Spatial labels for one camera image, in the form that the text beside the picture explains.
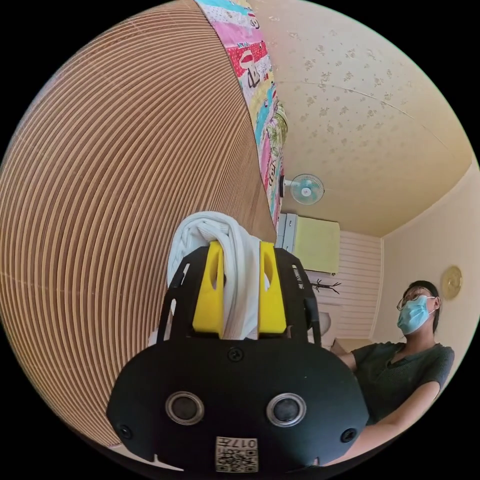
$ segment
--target ceiling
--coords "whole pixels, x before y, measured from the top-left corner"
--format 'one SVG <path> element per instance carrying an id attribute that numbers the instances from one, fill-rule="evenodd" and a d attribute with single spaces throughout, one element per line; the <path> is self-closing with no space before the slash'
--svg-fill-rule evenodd
<path id="1" fill-rule="evenodd" d="M 284 212 L 382 237 L 446 194 L 472 163 L 457 116 L 392 43 L 301 0 L 250 0 L 288 116 L 285 177 L 318 176 L 321 201 Z"/>

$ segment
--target screw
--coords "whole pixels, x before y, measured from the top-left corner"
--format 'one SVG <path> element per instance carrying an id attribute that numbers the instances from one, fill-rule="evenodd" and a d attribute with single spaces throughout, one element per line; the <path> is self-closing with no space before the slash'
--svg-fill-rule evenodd
<path id="1" fill-rule="evenodd" d="M 237 346 L 232 347 L 228 351 L 228 359 L 231 362 L 240 362 L 244 357 L 244 352 Z"/>
<path id="2" fill-rule="evenodd" d="M 348 428 L 341 434 L 340 441 L 346 444 L 348 442 L 351 442 L 356 436 L 357 430 L 355 430 L 355 428 Z"/>
<path id="3" fill-rule="evenodd" d="M 118 432 L 125 440 L 130 440 L 133 436 L 132 431 L 126 425 L 119 425 Z"/>

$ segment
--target eyeglasses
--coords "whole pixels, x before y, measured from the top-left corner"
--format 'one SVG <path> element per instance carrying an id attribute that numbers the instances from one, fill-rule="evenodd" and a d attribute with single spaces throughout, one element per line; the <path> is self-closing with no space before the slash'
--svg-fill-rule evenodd
<path id="1" fill-rule="evenodd" d="M 405 305 L 407 304 L 407 302 L 413 302 L 415 300 L 417 300 L 421 295 L 427 295 L 427 298 L 429 299 L 434 299 L 436 297 L 432 296 L 432 294 L 429 292 L 429 291 L 422 291 L 421 289 L 420 290 L 414 290 L 414 291 L 411 291 L 411 292 L 408 292 L 399 302 L 398 302 L 398 305 L 396 306 L 396 309 L 401 312 Z"/>

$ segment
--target colorful quilt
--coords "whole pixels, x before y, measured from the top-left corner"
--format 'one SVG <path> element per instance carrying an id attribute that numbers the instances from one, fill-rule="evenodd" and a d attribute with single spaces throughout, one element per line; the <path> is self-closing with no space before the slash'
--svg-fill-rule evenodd
<path id="1" fill-rule="evenodd" d="M 288 127 L 259 21 L 245 0 L 195 1 L 220 38 L 240 82 L 255 134 L 270 215 L 277 228 L 282 203 L 282 150 Z"/>

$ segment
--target white paneled wall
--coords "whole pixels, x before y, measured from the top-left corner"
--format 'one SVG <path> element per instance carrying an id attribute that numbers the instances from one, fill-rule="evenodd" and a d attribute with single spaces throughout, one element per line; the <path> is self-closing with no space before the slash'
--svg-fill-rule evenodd
<path id="1" fill-rule="evenodd" d="M 374 323 L 382 280 L 382 241 L 380 238 L 340 232 L 340 268 L 337 275 L 307 271 L 310 281 L 341 285 L 321 288 L 319 304 L 341 305 L 341 321 L 335 326 L 338 338 L 367 339 Z"/>

